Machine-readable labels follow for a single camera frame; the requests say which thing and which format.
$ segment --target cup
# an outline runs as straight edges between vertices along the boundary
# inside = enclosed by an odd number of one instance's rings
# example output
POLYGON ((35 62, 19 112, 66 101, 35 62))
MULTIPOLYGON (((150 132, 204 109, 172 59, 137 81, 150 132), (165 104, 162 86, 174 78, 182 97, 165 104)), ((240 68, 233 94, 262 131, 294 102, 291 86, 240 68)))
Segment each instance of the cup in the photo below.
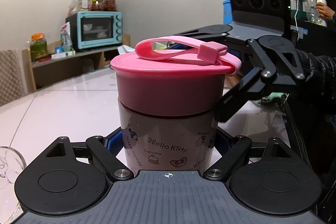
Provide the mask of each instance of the cup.
POLYGON ((160 37, 115 57, 119 113, 128 167, 139 170, 206 169, 218 123, 213 108, 225 75, 241 62, 225 45, 189 37, 160 37), (190 50, 152 50, 155 41, 173 41, 190 50))
POLYGON ((213 111, 189 117, 151 117, 119 101, 128 167, 138 170, 199 170, 212 155, 218 122, 213 111))
POLYGON ((0 223, 10 224, 22 214, 14 183, 26 167, 22 155, 11 147, 0 146, 0 223))

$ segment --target pink strap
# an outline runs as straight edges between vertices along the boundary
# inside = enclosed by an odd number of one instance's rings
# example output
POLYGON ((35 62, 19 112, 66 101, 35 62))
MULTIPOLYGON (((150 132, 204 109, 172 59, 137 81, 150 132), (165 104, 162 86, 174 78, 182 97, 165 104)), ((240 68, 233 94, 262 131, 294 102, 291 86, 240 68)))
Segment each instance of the pink strap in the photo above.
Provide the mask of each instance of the pink strap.
POLYGON ((226 51, 227 46, 219 44, 217 42, 203 42, 195 38, 180 36, 146 39, 139 42, 135 46, 135 52, 142 59, 164 60, 181 54, 193 53, 197 54, 198 59, 209 62, 210 64, 231 67, 232 71, 230 71, 230 74, 227 75, 236 75, 240 70, 240 66, 242 63, 239 58, 232 54, 229 54, 226 51), (190 50, 176 52, 167 51, 168 53, 156 52, 152 49, 152 43, 155 41, 171 41, 194 48, 190 50))

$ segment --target hand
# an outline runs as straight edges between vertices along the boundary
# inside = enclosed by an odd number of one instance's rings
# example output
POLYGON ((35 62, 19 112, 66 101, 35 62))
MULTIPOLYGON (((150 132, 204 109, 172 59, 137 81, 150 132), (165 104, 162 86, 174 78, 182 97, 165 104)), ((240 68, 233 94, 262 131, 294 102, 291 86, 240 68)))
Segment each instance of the hand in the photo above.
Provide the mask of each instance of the hand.
POLYGON ((325 18, 327 20, 333 20, 333 15, 335 14, 335 11, 330 9, 327 5, 318 2, 316 3, 316 8, 320 13, 320 17, 325 18))

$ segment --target light blue toaster oven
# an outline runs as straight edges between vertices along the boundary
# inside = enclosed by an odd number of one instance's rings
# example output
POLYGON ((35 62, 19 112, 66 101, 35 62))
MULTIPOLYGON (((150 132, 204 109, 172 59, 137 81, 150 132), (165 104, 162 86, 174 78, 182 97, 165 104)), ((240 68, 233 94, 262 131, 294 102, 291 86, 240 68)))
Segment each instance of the light blue toaster oven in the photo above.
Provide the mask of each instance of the light blue toaster oven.
POLYGON ((82 11, 66 18, 75 50, 121 44, 121 12, 82 11))

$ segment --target green jar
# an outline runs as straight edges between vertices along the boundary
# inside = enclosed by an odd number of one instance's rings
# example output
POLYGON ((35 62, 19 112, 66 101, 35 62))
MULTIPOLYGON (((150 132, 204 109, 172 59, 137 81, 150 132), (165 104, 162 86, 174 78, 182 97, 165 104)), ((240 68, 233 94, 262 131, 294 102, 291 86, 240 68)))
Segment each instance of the green jar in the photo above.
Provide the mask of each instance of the green jar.
POLYGON ((31 36, 30 56, 32 60, 46 57, 48 55, 47 41, 43 33, 35 33, 31 36))

